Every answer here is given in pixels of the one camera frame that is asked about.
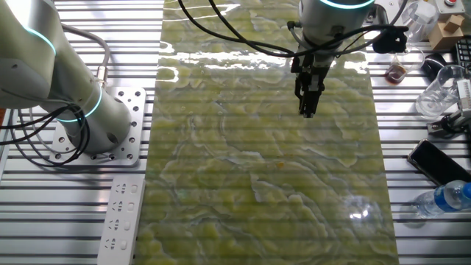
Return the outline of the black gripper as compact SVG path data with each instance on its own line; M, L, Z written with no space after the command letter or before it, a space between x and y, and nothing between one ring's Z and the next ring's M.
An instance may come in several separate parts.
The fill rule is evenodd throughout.
M299 99L299 110L304 118L312 118L316 114L319 98L325 90L323 81L333 62L333 55L313 53L294 57L291 63L291 73L297 75L300 82L295 82L294 94ZM303 84L320 84L316 90L309 87L303 89Z

